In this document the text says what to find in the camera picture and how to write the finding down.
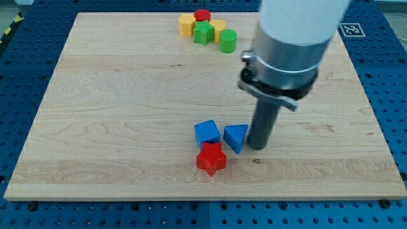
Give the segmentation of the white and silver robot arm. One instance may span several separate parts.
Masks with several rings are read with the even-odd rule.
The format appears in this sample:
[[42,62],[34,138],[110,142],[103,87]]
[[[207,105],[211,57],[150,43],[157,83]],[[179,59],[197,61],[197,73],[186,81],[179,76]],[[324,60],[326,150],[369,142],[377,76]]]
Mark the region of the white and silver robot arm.
[[317,79],[324,52],[349,0],[262,0],[239,87],[260,111],[294,111]]

